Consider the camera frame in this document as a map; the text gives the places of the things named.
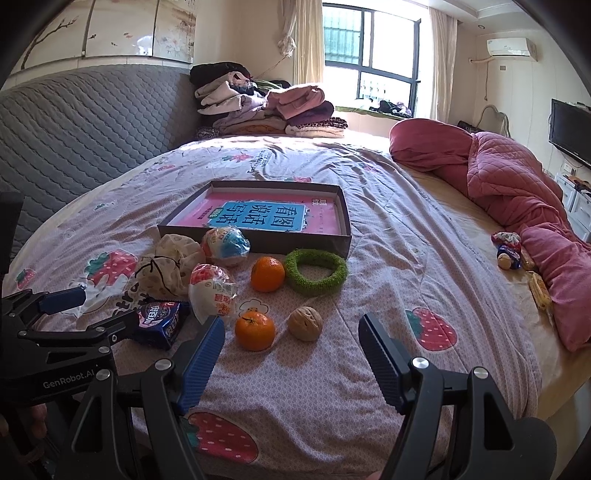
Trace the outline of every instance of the green ring toy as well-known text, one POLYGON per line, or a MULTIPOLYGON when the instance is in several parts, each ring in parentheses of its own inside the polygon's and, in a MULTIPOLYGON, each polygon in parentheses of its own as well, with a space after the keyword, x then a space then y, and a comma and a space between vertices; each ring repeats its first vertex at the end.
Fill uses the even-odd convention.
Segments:
POLYGON ((345 259, 324 250, 294 250, 285 257, 284 266, 287 283, 297 293, 307 297, 316 297, 337 290, 345 282, 348 274, 345 259), (332 274, 321 280, 309 280, 300 273, 298 265, 328 268, 332 270, 332 274))

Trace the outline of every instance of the screw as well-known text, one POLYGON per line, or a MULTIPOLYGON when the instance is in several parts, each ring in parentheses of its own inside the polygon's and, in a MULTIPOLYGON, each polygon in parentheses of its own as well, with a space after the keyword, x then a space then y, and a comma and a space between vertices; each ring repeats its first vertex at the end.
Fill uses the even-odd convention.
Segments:
POLYGON ((474 376, 476 378, 480 378, 481 380, 484 380, 485 378, 488 377, 488 371, 486 370, 486 368, 476 367, 474 369, 474 376))
POLYGON ((101 381, 106 380, 110 376, 111 376, 111 372, 109 370, 107 370, 106 368, 103 368, 102 370, 99 370, 96 373, 96 379, 101 380, 101 381))
POLYGON ((156 370, 168 370, 171 366, 172 366, 172 362, 168 359, 168 358, 163 358, 161 360, 158 360, 154 366, 156 367, 156 370))
POLYGON ((429 360, 423 358, 422 356, 418 356, 416 358, 413 358, 413 365, 416 368, 427 368, 429 366, 429 360))

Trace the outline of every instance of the white drawer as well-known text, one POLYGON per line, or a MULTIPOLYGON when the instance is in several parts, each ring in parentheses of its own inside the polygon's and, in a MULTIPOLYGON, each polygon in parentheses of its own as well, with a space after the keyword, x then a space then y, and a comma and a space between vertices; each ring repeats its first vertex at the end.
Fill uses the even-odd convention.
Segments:
POLYGON ((570 226, 573 227, 573 232, 576 236, 578 236, 583 242, 591 242, 591 232, 589 232, 582 223, 572 217, 569 217, 569 222, 570 226))
POLYGON ((573 208, 574 198, 577 196, 577 191, 574 189, 572 182, 562 174, 558 173, 554 179, 564 194, 562 197, 562 204, 566 211, 570 212, 573 208))
POLYGON ((587 230, 591 230, 591 199, 588 195, 577 193, 570 216, 578 220, 587 230))

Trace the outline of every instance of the beige curtain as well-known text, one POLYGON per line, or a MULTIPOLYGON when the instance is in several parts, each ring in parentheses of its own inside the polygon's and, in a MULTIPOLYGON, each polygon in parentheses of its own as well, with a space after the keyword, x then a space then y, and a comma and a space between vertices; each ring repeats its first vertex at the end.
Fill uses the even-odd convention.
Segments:
POLYGON ((291 57, 296 49, 296 42, 293 39, 294 28, 296 27, 296 0, 283 0, 281 10, 283 13, 283 38, 277 43, 277 47, 283 57, 291 57))
POLYGON ((457 20, 429 7, 433 29, 433 101, 431 118, 447 122, 452 106, 453 69, 456 64, 457 20))
POLYGON ((322 0, 295 0, 295 83, 319 83, 324 77, 322 0))

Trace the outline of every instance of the snack package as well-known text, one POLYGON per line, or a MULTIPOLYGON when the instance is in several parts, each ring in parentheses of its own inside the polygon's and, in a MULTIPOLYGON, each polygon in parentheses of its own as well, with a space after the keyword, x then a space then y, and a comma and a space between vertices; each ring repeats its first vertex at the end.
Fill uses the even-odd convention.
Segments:
POLYGON ((536 268, 538 268, 534 262, 534 259, 531 258, 531 255, 524 247, 521 247, 521 266, 524 270, 530 272, 533 272, 536 268))
POLYGON ((521 237, 515 232, 497 232, 491 235, 491 240, 496 246, 504 245, 517 253, 521 252, 521 237))
POLYGON ((143 345, 169 350, 190 312, 186 301, 157 301, 143 305, 138 310, 139 325, 131 338, 143 345))
POLYGON ((552 305, 552 298, 550 298, 550 293, 548 293, 544 280, 534 272, 528 272, 528 276, 529 280, 527 284, 530 287, 535 305, 538 307, 538 310, 548 310, 552 305))
POLYGON ((511 265, 509 266, 509 268, 511 270, 519 269, 519 267, 521 266, 521 257, 519 256, 518 252, 516 252, 515 250, 513 250, 510 247, 507 247, 506 245, 501 245, 496 250, 497 261, 501 257, 501 255, 503 255, 503 254, 505 254, 507 257, 509 257, 511 259, 511 265))
POLYGON ((234 315, 237 292, 234 280, 223 267, 200 264, 191 273, 189 301, 193 313, 202 324, 210 315, 234 315))
POLYGON ((235 226, 224 226, 208 230, 201 240, 201 248, 216 265, 234 267, 246 260, 251 243, 235 226))

